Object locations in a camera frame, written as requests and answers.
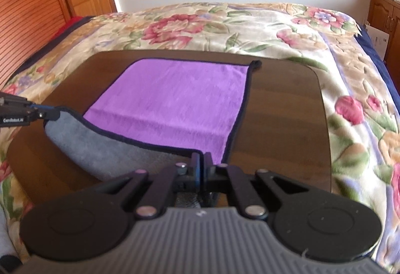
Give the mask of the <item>red pillow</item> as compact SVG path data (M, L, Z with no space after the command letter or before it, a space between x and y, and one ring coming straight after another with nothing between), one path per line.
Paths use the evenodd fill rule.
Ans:
M52 40L59 37L63 32L68 30L70 27L72 27L82 19L83 18L81 16L72 17L66 24L64 24L61 28L58 29L58 31L53 35Z

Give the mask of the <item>purple and grey towel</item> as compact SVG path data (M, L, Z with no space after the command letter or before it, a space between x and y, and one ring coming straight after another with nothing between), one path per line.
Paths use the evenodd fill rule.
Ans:
M50 141L77 166L107 181L137 169L151 174L192 153L228 161L253 71L247 64L143 58L130 64L80 114L61 108L45 123Z

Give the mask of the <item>dark wooden lap tray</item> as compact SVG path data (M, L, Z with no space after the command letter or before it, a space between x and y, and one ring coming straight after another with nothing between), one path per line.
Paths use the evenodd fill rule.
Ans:
M295 62L229 53L97 53L46 98L56 121L19 130L7 150L34 204L136 169L158 173L210 153L215 164L260 168L331 188L330 143L318 78Z

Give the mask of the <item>floral bed blanket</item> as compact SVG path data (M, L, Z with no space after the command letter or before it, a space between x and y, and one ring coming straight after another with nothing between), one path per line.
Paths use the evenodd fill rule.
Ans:
M134 49L250 54L311 67L324 99L333 190L379 215L384 232L374 256L399 272L399 95L350 16L295 3L181 3L99 15L41 47L1 90L42 102L92 55Z

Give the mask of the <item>wooden slatted wardrobe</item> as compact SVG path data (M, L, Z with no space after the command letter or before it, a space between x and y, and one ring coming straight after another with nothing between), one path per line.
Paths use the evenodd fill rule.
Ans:
M72 14L68 0L1 0L1 86Z

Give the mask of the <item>white paper bag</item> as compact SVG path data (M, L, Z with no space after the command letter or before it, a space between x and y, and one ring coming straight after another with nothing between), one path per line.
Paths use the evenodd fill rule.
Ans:
M384 61L389 43L389 34L368 24L365 29L371 38L374 49L378 53L380 59Z

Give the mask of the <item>wooden sideboard cabinet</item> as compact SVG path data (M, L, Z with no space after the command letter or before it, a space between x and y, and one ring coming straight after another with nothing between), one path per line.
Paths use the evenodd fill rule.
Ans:
M400 9L395 0L371 0L368 22L389 34L389 42L385 53L385 64L397 91L400 80Z

